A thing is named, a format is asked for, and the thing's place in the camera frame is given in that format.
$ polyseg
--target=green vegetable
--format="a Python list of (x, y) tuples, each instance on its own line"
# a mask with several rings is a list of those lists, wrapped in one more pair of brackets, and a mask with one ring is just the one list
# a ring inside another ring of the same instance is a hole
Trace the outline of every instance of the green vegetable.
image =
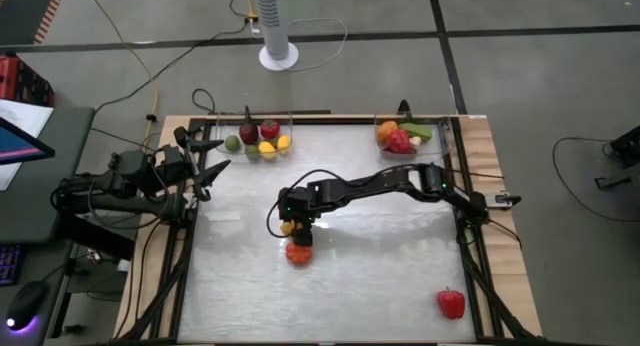
[(238, 152), (240, 151), (240, 139), (238, 136), (231, 135), (224, 140), (224, 146), (229, 152)]
[(248, 145), (245, 153), (247, 154), (247, 158), (249, 160), (255, 161), (260, 159), (260, 150), (256, 145)]
[(432, 137), (431, 130), (427, 126), (406, 122), (398, 125), (398, 128), (407, 131), (409, 137), (417, 136), (424, 142), (431, 140)]

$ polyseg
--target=computer monitor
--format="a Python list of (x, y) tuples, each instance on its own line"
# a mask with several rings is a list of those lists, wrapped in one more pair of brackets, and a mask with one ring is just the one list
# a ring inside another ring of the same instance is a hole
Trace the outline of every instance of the computer monitor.
[(0, 117), (0, 165), (40, 160), (55, 154), (51, 147)]

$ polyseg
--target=wooden board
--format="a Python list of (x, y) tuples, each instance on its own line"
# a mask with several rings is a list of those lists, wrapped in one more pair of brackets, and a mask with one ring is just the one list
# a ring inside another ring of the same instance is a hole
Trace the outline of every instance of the wooden board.
[[(447, 115), (414, 115), (419, 118), (439, 118)], [(175, 139), (173, 137), (173, 130), (177, 127), (188, 127), (192, 118), (209, 118), (216, 119), (217, 116), (167, 116), (160, 136), (160, 145), (170, 144), (175, 145)], [(227, 119), (242, 119), (243, 116), (222, 116)], [(269, 118), (289, 118), (288, 115), (274, 115), (268, 116)], [(294, 123), (296, 118), (309, 118), (309, 115), (293, 115)], [(372, 119), (374, 115), (315, 115), (317, 119), (338, 119), (338, 118), (369, 118)], [(378, 117), (392, 118), (395, 115), (383, 115)], [(500, 164), (493, 144), (493, 136), (491, 135), (491, 129), (489, 121), (484, 116), (451, 116), (458, 117), (462, 129), (463, 140), (465, 144), (465, 151), (467, 156), (467, 162), (472, 172), (501, 175)], [(456, 164), (456, 154), (452, 153), (454, 158), (454, 164)], [(487, 178), (481, 176), (472, 176), (472, 182), (474, 189), (480, 192), (499, 192), (504, 190), (504, 183), (500, 179)], [(491, 217), (501, 224), (509, 227), (515, 231), (515, 225), (510, 211), (492, 211)], [(144, 260), (144, 276), (142, 280), (142, 288), (138, 288), (140, 281), (140, 259), (142, 256), (142, 249), (144, 243), (149, 237), (149, 232), (152, 227), (141, 229), (138, 232), (138, 238), (136, 240), (135, 250), (135, 265), (133, 275), (133, 299), (132, 306), (129, 310), (129, 316), (123, 327), (121, 334), (124, 334), (131, 328), (134, 322), (134, 309), (135, 301), (141, 296), (140, 302), (140, 314), (146, 309), (147, 305), (151, 302), (156, 294), (158, 288), (158, 282), (160, 279), (160, 273), (162, 268), (162, 260), (165, 253), (166, 240), (168, 237), (168, 228), (159, 226), (154, 232), (153, 238), (149, 242), (147, 254)], [(531, 294), (531, 287), (527, 278), (527, 271), (522, 259), (522, 252), (518, 246), (518, 243), (508, 234), (500, 231), (497, 227), (492, 225), (484, 226), (484, 239), (487, 248), (487, 254), (489, 258), (491, 273), (493, 277), (494, 287), (496, 292), (503, 299), (505, 304), (509, 307), (511, 312), (520, 320), (522, 325), (534, 334), (540, 335), (540, 323), (538, 321), (538, 315), (533, 302), (533, 296)], [(182, 242), (179, 241), (175, 245), (174, 263), (182, 248)], [(123, 298), (120, 305), (120, 312), (118, 320), (116, 322), (116, 329), (114, 335), (120, 327), (122, 320), (126, 315), (127, 304), (129, 301), (129, 279), (125, 285)], [(482, 291), (478, 289), (478, 296), (481, 308), (481, 318), (483, 323), (484, 332), (486, 335), (491, 335), (491, 320), (489, 318), (488, 307), (486, 299), (484, 298)], [(173, 310), (173, 304), (175, 300), (175, 287), (171, 292), (167, 300), (165, 301), (165, 307), (160, 327), (160, 336), (166, 337), (169, 335), (171, 312)]]

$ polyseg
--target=gray floor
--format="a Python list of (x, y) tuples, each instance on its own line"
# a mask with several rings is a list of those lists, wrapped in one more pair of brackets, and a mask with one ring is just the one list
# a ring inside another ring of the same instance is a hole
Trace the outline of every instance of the gray floor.
[[(125, 38), (132, 40), (208, 37), (239, 22), (226, 8), (228, 0), (103, 1)], [(237, 0), (239, 10), (246, 10), (244, 1)], [(640, 23), (640, 0), (440, 2), (451, 30)], [(429, 0), (290, 0), (289, 9), (292, 18), (343, 18), (353, 31), (434, 29)], [(318, 26), (295, 32), (337, 31)], [(116, 40), (91, 0), (63, 0), (45, 42)], [(637, 126), (640, 35), (455, 39), (451, 45), (467, 108), (489, 115), (507, 186), (524, 198), (515, 218), (545, 335), (561, 341), (636, 344), (640, 225), (607, 222), (580, 208), (553, 172), (551, 148), (563, 136), (612, 138)], [(301, 63), (322, 60), (337, 47), (302, 44)], [(148, 50), (141, 56), (157, 70), (181, 51)], [(264, 71), (257, 51), (256, 46), (195, 51), (159, 80), (161, 114), (201, 114), (191, 105), (196, 87), (210, 90), (223, 111), (248, 104), (257, 110), (389, 112), (406, 98), (419, 112), (455, 112), (436, 40), (348, 42), (335, 61), (296, 74)], [(125, 51), (21, 56), (52, 82), (61, 107), (95, 107), (128, 93), (145, 78)], [(105, 109), (95, 126), (140, 140), (143, 115), (150, 107), (151, 91), (145, 89)], [(128, 148), (94, 133), (81, 170), (103, 170), (110, 152)], [(594, 177), (615, 168), (600, 145), (564, 144), (558, 163), (571, 187), (592, 207), (639, 218), (633, 211), (635, 191), (601, 193), (593, 187)], [(95, 307), (81, 304), (74, 312)]]

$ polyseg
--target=white cable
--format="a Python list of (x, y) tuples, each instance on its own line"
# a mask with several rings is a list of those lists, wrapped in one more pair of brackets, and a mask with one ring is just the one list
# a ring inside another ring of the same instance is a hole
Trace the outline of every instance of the white cable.
[(349, 29), (347, 28), (347, 25), (344, 24), (344, 22), (342, 22), (342, 20), (338, 19), (338, 18), (311, 18), (311, 19), (297, 19), (297, 20), (293, 20), (291, 22), (289, 22), (289, 26), (293, 25), (294, 23), (298, 23), (298, 22), (318, 22), (318, 21), (337, 21), (339, 22), (342, 27), (344, 28), (344, 37), (342, 38), (342, 43), (340, 44), (340, 47), (338, 48), (338, 51), (336, 51), (336, 53), (334, 53), (333, 55), (331, 55), (331, 57), (329, 57), (328, 59), (320, 62), (319, 64), (316, 65), (311, 65), (311, 66), (306, 66), (306, 67), (302, 67), (302, 68), (286, 68), (283, 67), (282, 65), (279, 65), (280, 67), (282, 67), (283, 69), (290, 71), (290, 72), (297, 72), (297, 71), (307, 71), (307, 70), (312, 70), (318, 67), (323, 66), (324, 64), (326, 64), (327, 62), (333, 60), (334, 58), (338, 57), (338, 55), (340, 55), (340, 53), (342, 52), (342, 49), (344, 48), (344, 44), (347, 42), (347, 36), (349, 36)]

